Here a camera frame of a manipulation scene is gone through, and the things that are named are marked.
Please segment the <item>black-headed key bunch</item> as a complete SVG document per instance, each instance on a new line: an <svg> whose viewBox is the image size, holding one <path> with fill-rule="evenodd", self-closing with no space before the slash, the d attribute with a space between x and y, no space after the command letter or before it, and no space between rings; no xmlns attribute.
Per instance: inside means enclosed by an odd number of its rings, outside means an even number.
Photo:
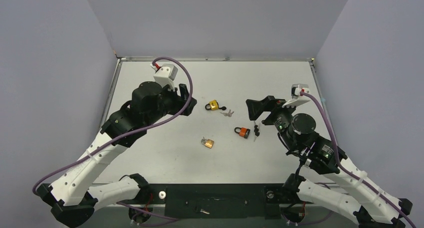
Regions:
<svg viewBox="0 0 424 228"><path fill-rule="evenodd" d="M260 127L261 127L261 124L258 123L258 122L256 122L256 121L254 121L253 123L254 123L254 127L253 127L254 139L253 139L253 141L256 142L257 138L260 136Z"/></svg>

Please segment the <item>orange padlock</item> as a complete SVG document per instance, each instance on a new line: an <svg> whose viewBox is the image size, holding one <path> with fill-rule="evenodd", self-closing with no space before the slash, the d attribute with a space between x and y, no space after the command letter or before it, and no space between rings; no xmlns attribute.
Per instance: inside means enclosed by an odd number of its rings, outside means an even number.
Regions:
<svg viewBox="0 0 424 228"><path fill-rule="evenodd" d="M249 135L250 135L251 130L250 130L250 129L248 129L248 128L245 128L245 127L235 127L235 128L234 128L234 132L235 132L238 136L240 136L240 137L242 137L242 138L244 138L244 139L248 139L248 137L249 137Z"/></svg>

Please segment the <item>silver key bunch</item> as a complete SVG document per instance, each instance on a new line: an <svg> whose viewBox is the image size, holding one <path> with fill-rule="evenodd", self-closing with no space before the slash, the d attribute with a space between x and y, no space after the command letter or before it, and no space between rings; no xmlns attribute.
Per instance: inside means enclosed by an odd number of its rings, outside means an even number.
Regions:
<svg viewBox="0 0 424 228"><path fill-rule="evenodd" d="M224 117L232 117L234 111L228 110L227 112L221 112Z"/></svg>

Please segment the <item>yellow padlock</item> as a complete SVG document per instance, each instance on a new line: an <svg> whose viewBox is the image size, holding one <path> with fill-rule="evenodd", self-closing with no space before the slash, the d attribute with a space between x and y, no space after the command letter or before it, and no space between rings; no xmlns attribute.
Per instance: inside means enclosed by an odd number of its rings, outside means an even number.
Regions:
<svg viewBox="0 0 424 228"><path fill-rule="evenodd" d="M223 110L225 111L227 109L226 106L220 106L217 102L217 100L209 101L205 106L205 110L207 111L215 111L215 110Z"/></svg>

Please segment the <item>small brass padlock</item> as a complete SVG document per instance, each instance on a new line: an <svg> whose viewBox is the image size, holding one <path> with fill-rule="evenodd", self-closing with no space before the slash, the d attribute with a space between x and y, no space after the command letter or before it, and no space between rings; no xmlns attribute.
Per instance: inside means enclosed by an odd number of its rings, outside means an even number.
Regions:
<svg viewBox="0 0 424 228"><path fill-rule="evenodd" d="M213 140L211 140L211 139L206 139L206 138L202 138L201 139L201 144L203 145L203 146L205 146L205 147L207 147L207 148L209 148L209 149L212 149L212 147L213 147L213 145L214 145L214 141Z"/></svg>

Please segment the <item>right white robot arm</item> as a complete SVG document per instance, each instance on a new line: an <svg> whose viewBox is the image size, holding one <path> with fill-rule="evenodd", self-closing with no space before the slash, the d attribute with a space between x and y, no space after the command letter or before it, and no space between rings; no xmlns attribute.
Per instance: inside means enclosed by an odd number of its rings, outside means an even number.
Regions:
<svg viewBox="0 0 424 228"><path fill-rule="evenodd" d="M412 203L378 187L365 171L355 166L334 139L317 133L317 123L312 116L297 113L292 101L273 96L248 99L246 105L252 121L268 113L263 125L273 125L277 129L286 154L296 156L300 167L312 169L343 189L339 193L322 187L295 172L282 187L286 200L317 204L348 218L358 227L405 227Z"/></svg>

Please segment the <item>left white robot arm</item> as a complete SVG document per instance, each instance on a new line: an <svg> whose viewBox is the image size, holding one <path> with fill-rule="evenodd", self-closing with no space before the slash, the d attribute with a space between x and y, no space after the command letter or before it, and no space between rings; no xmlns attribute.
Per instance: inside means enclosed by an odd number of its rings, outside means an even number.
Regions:
<svg viewBox="0 0 424 228"><path fill-rule="evenodd" d="M149 183L140 174L105 185L95 186L93 182L149 129L180 115L189 116L196 104L191 85L173 88L153 81L141 83L133 90L131 99L110 115L85 154L62 168L62 176L51 184L39 181L34 187L35 194L51 207L55 219L67 227L78 227L95 211L117 202L145 202Z"/></svg>

